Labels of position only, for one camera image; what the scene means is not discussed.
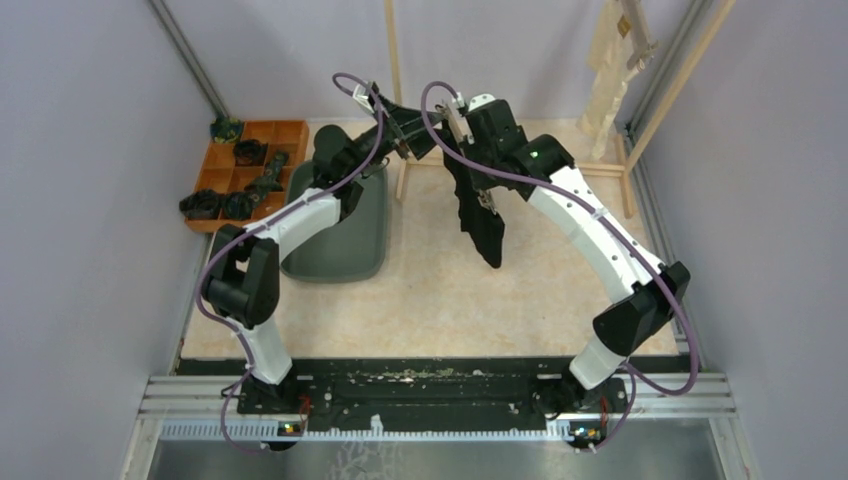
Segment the black garment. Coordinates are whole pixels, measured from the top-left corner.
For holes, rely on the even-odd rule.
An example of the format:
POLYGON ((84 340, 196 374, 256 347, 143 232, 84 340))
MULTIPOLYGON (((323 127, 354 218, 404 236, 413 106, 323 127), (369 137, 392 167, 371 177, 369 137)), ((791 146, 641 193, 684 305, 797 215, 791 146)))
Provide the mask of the black garment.
POLYGON ((475 250, 493 269, 502 265, 502 247, 505 223, 499 213, 480 202, 479 192, 473 187, 469 169, 447 153, 443 154, 443 165, 454 179, 454 195, 458 200, 460 230, 466 233, 475 250))

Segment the beige cotton underwear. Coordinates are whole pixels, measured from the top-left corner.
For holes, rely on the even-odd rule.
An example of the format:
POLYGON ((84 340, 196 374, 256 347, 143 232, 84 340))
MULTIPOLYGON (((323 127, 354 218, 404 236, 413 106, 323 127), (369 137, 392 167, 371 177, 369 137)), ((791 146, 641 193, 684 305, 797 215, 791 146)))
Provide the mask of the beige cotton underwear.
POLYGON ((598 16, 587 64, 595 73, 588 103, 577 121, 591 141, 588 160, 599 161, 607 150, 609 134, 630 81, 639 67, 629 68, 634 53, 631 23, 622 1, 606 1, 598 16))

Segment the beige clip hanger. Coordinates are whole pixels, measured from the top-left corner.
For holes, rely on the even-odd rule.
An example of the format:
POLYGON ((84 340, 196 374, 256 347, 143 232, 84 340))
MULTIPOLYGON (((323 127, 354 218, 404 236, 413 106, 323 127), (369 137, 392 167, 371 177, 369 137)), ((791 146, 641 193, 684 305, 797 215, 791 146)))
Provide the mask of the beige clip hanger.
POLYGON ((651 34, 640 0, 621 0, 619 5, 622 10, 618 22, 620 35, 629 39, 632 47, 626 66, 629 70, 643 70, 652 61, 659 42, 651 34))

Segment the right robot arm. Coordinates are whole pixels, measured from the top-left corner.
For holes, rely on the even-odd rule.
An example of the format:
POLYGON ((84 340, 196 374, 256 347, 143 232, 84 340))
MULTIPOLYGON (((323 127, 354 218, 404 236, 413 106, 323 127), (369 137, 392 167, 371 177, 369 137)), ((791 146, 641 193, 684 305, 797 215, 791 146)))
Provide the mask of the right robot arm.
POLYGON ((475 162, 472 187, 514 190, 568 237, 601 280, 611 302, 592 321, 593 336, 569 366, 563 398, 576 412, 602 398, 601 383, 648 338, 682 312, 691 274, 630 235, 591 192, 573 156, 549 134, 529 138, 507 101, 481 94, 455 101, 469 133, 460 144, 475 162))

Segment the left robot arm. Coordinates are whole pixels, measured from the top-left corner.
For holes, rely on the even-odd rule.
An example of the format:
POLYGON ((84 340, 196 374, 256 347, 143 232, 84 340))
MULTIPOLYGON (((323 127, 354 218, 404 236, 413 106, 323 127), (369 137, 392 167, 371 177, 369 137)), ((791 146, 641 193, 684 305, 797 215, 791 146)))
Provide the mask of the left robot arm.
POLYGON ((277 414, 292 411, 300 399, 298 384, 288 380, 292 357, 272 322, 282 260, 355 211, 363 192, 360 179, 371 166, 392 153, 421 158, 435 146, 424 123, 439 121, 437 113, 393 103, 375 84, 351 95, 375 126, 357 137, 335 124, 321 127, 313 138, 309 186, 268 217, 222 226, 195 290, 200 312, 241 343, 247 376, 262 385, 261 401, 277 414))

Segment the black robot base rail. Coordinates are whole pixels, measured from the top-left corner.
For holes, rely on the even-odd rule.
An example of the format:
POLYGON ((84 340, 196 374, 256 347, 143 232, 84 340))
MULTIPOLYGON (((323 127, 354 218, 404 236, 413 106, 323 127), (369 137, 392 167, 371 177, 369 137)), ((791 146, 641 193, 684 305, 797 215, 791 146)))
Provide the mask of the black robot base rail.
POLYGON ((311 432, 352 432, 379 420, 398 433, 543 430, 585 415, 607 424, 627 405, 625 383, 592 390, 572 379, 568 357, 297 359, 279 387, 245 382, 240 414, 292 414, 311 432))

